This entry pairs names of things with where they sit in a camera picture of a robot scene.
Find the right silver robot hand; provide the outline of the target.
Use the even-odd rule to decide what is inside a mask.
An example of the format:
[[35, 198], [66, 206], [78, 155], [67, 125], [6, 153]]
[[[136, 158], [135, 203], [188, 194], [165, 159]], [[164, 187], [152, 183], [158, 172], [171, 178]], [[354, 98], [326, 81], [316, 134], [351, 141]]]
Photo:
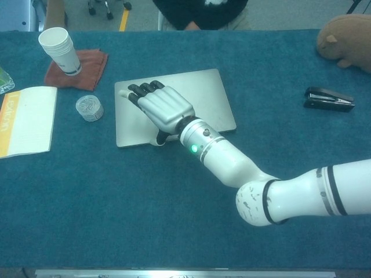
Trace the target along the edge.
[[119, 95], [127, 98], [140, 109], [158, 128], [157, 136], [150, 141], [156, 147], [163, 146], [166, 139], [181, 133], [181, 128], [195, 120], [194, 107], [178, 91], [160, 81], [131, 84]]

